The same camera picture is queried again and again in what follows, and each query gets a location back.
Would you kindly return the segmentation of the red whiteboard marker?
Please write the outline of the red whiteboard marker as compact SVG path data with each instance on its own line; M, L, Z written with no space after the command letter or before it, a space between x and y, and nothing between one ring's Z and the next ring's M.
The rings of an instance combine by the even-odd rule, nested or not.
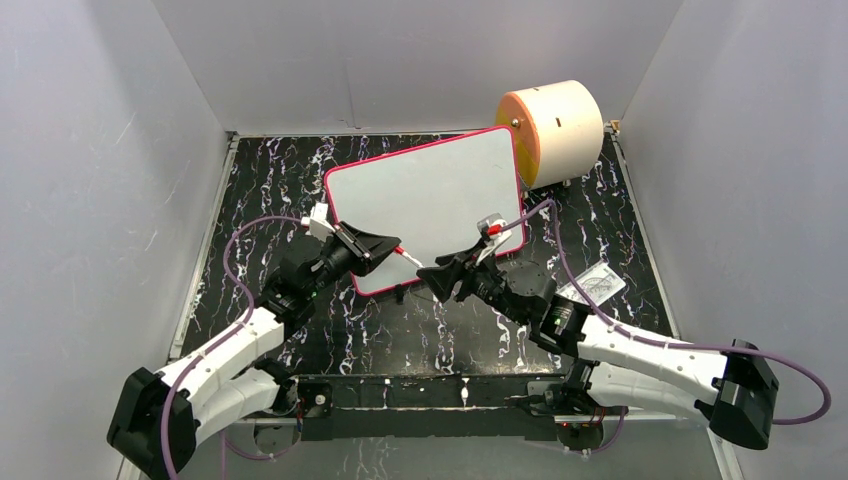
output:
M419 261L417 258L413 257L410 253L408 253L403 247L397 246L394 248L394 252L404 258L406 261L411 263L416 269L421 269L424 267L423 263Z

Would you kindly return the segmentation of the pink-framed whiteboard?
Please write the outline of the pink-framed whiteboard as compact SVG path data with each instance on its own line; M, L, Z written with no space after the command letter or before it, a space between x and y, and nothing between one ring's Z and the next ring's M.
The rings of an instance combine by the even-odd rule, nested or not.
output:
M413 147L330 169L325 191L334 217L394 236L426 266L473 246L492 214L523 213L513 136L506 127Z

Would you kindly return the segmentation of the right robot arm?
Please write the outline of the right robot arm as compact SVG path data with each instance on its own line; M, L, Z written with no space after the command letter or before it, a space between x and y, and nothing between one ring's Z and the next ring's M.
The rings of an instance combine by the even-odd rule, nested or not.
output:
M492 258L461 254L417 275L439 301L473 295L526 326L543 350L575 359L563 399L577 414L636 407L700 420L747 449L769 445L779 382L752 343L736 339L698 350L645 330L625 331L558 294L555 280L534 262L502 270Z

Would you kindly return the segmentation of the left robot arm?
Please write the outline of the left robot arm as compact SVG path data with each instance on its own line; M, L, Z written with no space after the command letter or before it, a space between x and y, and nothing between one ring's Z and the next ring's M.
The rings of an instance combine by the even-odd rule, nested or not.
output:
M266 353L305 326L319 292L348 274L370 274L400 245L345 222L292 240L239 319L183 358L128 376L108 444L148 478L175 479L198 445L232 423L258 411L293 412L299 391Z

